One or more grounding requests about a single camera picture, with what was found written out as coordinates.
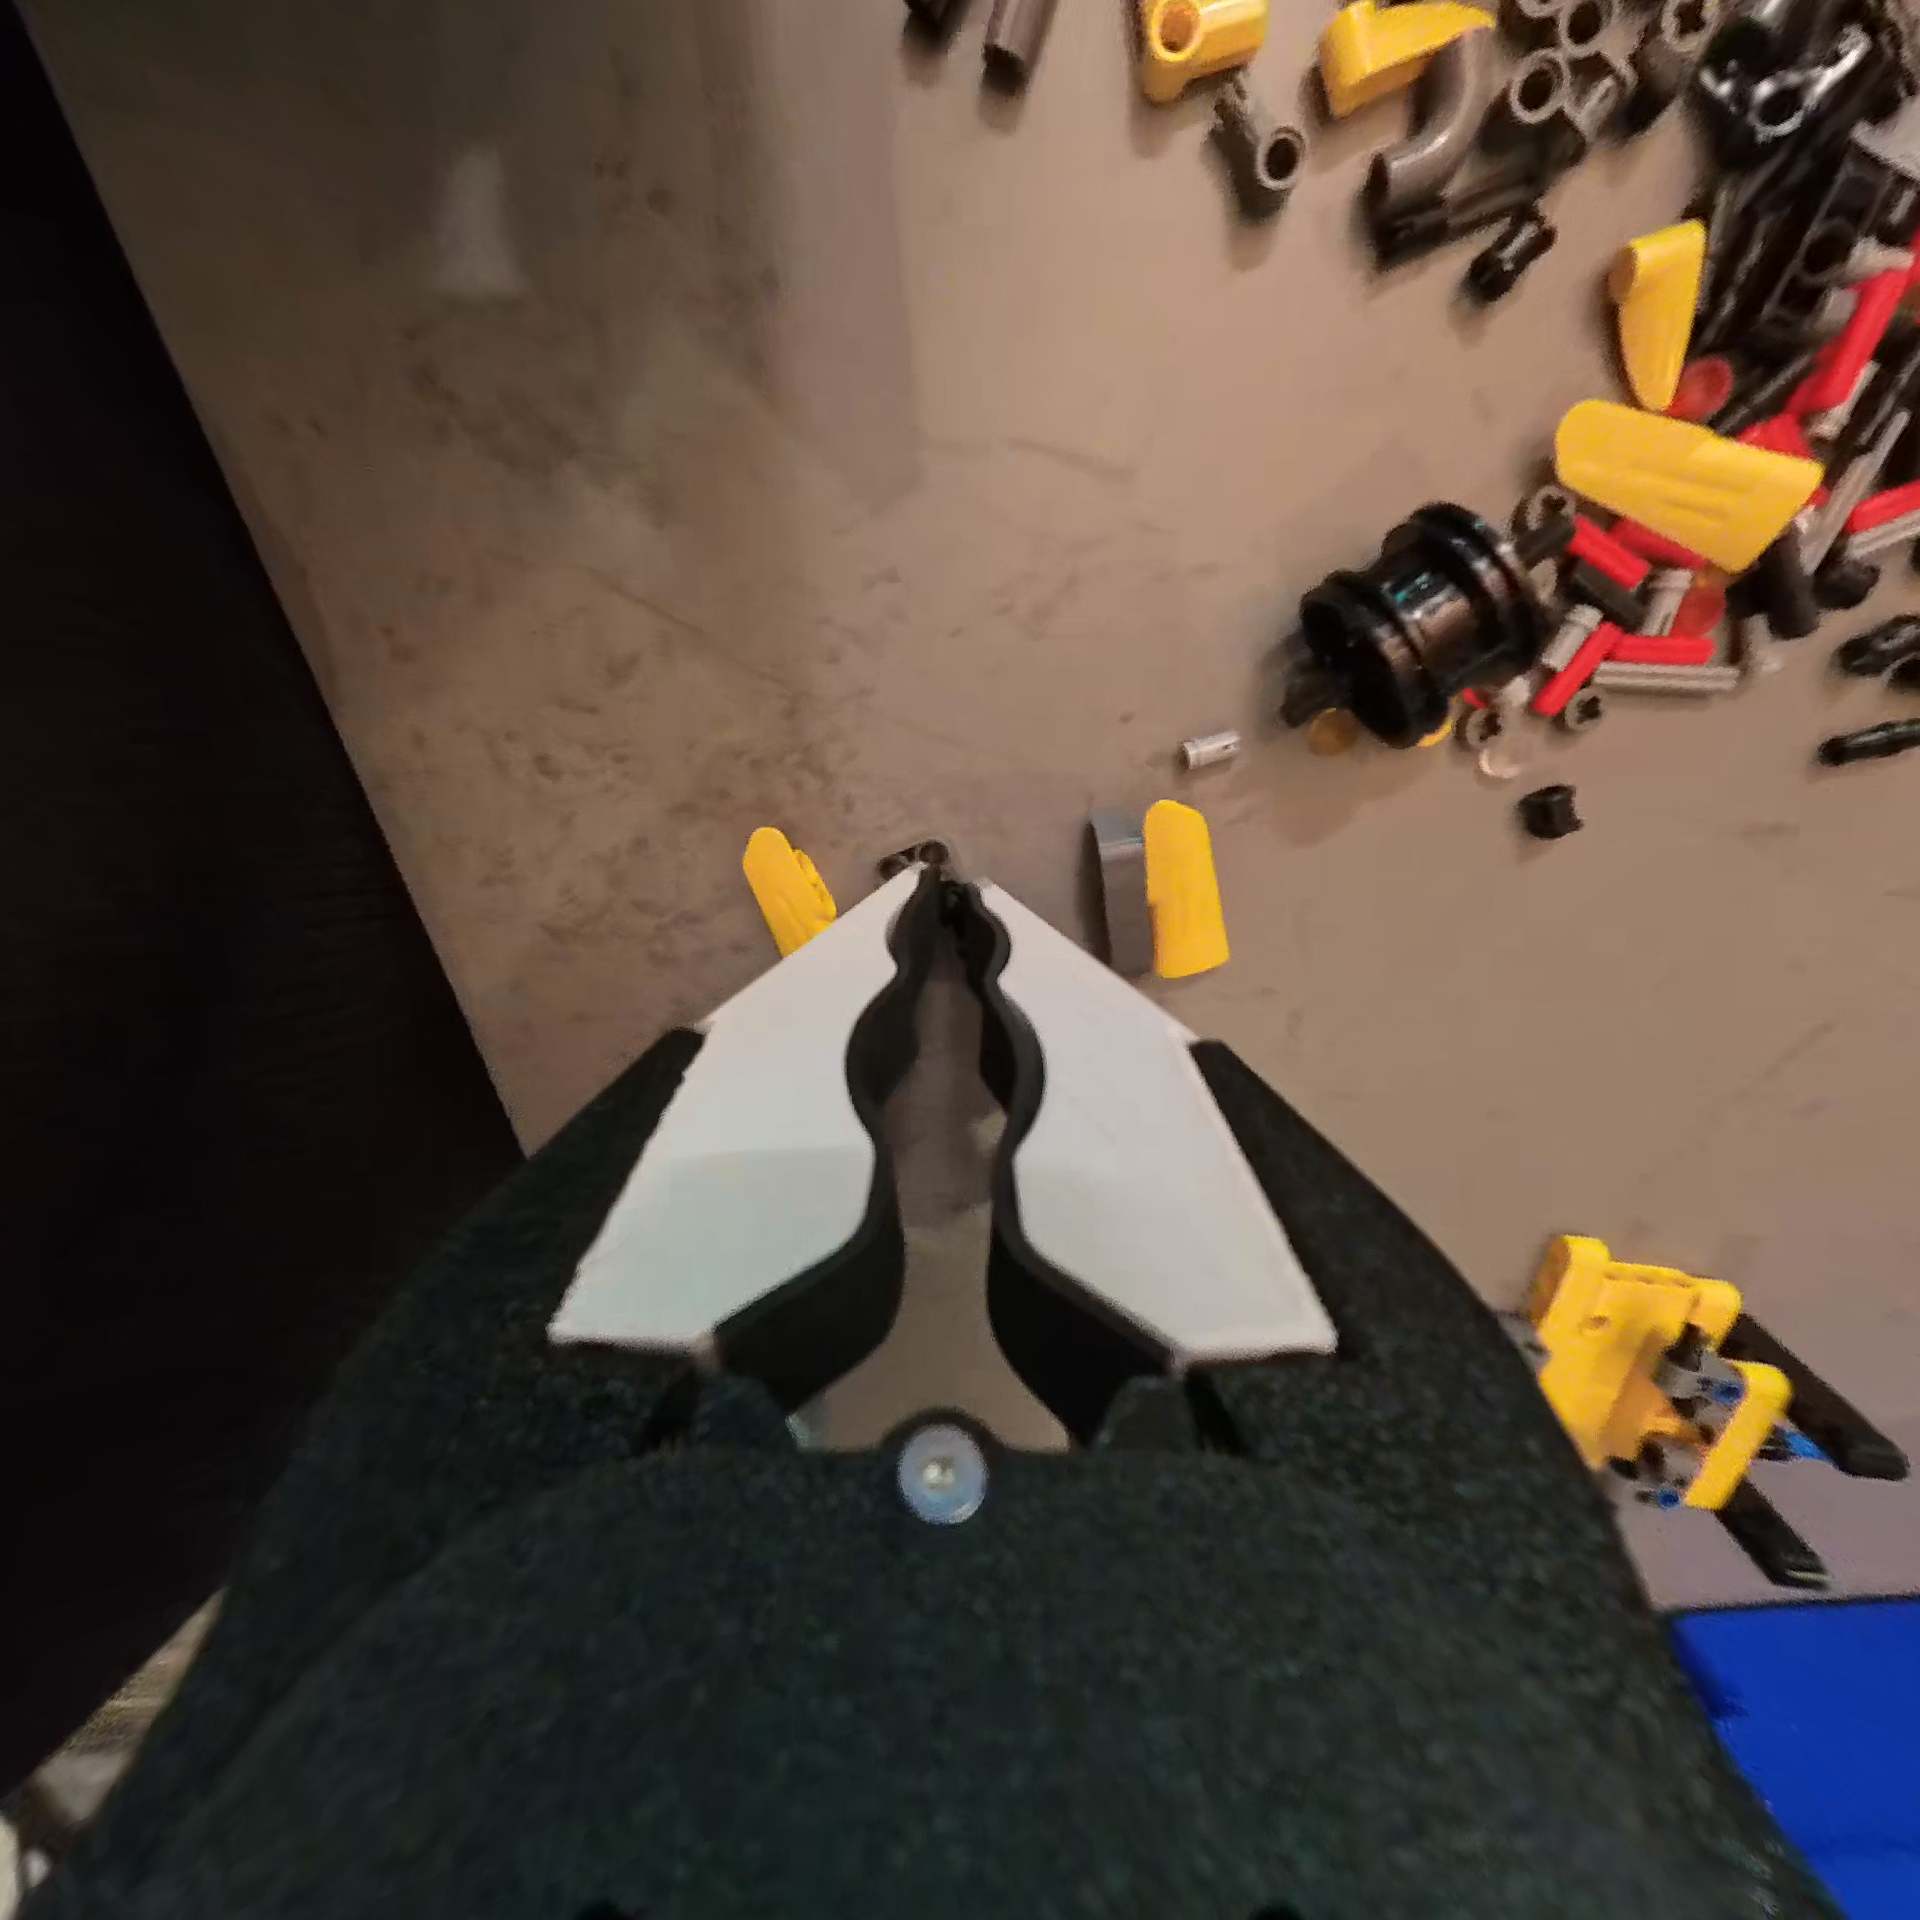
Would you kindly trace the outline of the grey curved toy pipe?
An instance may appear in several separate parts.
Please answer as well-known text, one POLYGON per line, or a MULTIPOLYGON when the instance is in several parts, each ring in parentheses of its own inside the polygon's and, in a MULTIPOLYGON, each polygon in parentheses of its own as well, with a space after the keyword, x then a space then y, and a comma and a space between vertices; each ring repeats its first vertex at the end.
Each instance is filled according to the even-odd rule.
POLYGON ((1441 206, 1475 150, 1501 78, 1497 29, 1473 29, 1443 46, 1412 82, 1409 133, 1373 154, 1362 189, 1364 222, 1381 256, 1441 206))

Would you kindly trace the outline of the small yellow toy panel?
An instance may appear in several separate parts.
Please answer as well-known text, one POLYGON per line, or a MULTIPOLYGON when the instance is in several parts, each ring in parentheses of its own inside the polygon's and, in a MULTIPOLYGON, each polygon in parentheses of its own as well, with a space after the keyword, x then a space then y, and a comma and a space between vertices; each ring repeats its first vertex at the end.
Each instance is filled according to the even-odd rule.
POLYGON ((1443 50, 1493 31, 1497 15, 1460 2, 1352 2, 1317 41, 1317 74, 1331 118, 1409 89, 1443 50))

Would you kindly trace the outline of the blue plastic bin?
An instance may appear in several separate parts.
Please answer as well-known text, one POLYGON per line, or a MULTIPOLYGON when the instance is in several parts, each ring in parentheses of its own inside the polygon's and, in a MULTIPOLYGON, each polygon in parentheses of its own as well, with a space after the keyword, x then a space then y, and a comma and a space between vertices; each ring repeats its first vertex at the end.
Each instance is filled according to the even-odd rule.
POLYGON ((1918 1598, 1669 1618, 1712 1725, 1852 1917, 1918 1916, 1918 1598))

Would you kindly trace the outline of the black toy wheel hub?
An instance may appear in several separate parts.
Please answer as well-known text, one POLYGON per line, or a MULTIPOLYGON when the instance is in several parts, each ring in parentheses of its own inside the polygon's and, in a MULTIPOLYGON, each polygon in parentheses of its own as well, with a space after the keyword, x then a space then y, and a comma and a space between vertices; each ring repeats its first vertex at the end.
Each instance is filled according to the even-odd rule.
POLYGON ((1507 534, 1459 503, 1422 505, 1366 567, 1337 568, 1304 597, 1282 725, 1344 710, 1385 748, 1409 749, 1462 692, 1529 671, 1549 636, 1534 574, 1562 559, 1571 534, 1569 517, 1507 534))

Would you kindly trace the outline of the pile of toy building parts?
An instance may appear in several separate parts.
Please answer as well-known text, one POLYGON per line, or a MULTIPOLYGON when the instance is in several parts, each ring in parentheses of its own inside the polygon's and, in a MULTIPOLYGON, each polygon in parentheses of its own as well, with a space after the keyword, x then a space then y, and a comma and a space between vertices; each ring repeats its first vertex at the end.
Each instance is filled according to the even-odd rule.
POLYGON ((1331 118, 1317 50, 1304 85, 1324 124, 1406 103, 1369 158, 1361 236, 1381 272, 1475 241, 1475 314, 1552 252, 1548 199, 1593 154, 1691 105, 1707 175, 1688 209, 1620 241, 1600 276, 1629 408, 1809 456, 1825 486, 1762 559, 1729 574, 1549 477, 1512 537, 1569 517, 1536 568, 1540 660, 1462 692, 1446 721, 1496 776, 1525 717, 1590 729, 1610 697, 1712 698, 1769 652, 1859 606, 1892 545, 1916 549, 1916 4, 1475 4, 1496 13, 1505 78, 1441 206, 1381 256, 1362 189, 1409 133, 1411 86, 1331 118))

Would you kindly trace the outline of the large yellow toy panel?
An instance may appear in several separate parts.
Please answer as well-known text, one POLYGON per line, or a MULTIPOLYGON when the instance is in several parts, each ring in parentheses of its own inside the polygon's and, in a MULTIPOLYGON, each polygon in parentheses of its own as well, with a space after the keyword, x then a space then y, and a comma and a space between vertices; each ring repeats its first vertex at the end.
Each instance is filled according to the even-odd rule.
POLYGON ((1825 486, 1809 456, 1612 400, 1562 415, 1552 468, 1564 489, 1729 574, 1753 568, 1825 486))

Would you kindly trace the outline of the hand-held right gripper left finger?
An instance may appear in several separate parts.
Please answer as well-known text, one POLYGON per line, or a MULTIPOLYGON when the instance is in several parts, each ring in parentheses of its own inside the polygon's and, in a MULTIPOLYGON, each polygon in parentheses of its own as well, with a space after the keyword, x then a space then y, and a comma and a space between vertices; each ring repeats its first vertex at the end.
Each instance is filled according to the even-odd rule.
POLYGON ((877 1350, 905 1292, 884 1112, 941 935, 941 872, 904 869, 689 1033, 554 1345, 749 1377, 782 1412, 877 1350))

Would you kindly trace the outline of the yellow elbow toy connector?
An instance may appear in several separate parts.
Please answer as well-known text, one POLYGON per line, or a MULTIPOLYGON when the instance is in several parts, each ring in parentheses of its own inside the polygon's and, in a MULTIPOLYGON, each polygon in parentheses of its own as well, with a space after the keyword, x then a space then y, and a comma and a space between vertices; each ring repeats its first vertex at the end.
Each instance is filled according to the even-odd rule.
POLYGON ((1200 80, 1235 72, 1264 48, 1268 2, 1137 2, 1139 86, 1171 105, 1200 80))

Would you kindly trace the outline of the grey toy connector with hole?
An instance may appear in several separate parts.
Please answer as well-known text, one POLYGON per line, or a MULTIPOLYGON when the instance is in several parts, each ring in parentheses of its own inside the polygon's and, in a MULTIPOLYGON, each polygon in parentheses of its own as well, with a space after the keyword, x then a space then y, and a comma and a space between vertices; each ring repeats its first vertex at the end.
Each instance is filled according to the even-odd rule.
POLYGON ((1267 109, 1235 72, 1213 96, 1211 138, 1238 216, 1248 224, 1274 218, 1304 175, 1305 134, 1267 109))

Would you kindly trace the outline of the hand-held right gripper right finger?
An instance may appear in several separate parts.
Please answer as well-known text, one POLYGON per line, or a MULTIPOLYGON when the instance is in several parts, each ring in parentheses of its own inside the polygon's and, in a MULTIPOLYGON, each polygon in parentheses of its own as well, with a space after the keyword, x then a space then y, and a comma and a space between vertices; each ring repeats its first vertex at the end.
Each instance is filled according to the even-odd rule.
POLYGON ((994 881, 961 887, 961 957, 1001 1114, 990 1324, 1070 1440, 1137 1380, 1336 1354, 1200 1038, 994 881))

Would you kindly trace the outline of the yellow toy block assembly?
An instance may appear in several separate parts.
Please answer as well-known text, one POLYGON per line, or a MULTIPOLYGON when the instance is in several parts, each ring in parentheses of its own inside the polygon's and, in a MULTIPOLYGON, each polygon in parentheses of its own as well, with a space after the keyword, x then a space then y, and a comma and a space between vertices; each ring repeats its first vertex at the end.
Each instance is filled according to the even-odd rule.
POLYGON ((1822 1596, 1834 1572, 1756 1484, 1805 1461, 1900 1484, 1909 1453, 1747 1308, 1739 1286, 1548 1240, 1507 1330, 1554 1418, 1612 1500, 1718 1524, 1764 1582, 1822 1596))

